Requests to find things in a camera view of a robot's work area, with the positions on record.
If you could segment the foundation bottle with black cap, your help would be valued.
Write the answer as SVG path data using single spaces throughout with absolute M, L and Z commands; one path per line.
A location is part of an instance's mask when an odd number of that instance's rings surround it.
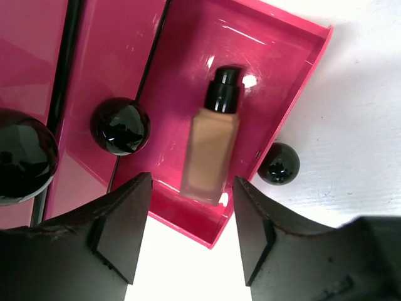
M 211 206 L 219 203 L 240 124 L 241 73 L 235 65 L 216 69 L 203 107 L 192 119 L 180 183 L 186 198 Z

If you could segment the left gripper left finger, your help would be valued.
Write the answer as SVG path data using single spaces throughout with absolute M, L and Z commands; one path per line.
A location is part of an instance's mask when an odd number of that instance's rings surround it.
M 34 227 L 1 231 L 2 300 L 123 300 L 150 207 L 142 172 L 116 190 Z

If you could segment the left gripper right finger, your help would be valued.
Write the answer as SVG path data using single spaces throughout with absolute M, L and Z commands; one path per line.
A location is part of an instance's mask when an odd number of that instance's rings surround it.
M 400 218 L 362 216 L 331 228 L 233 187 L 246 285 L 253 300 L 399 300 Z

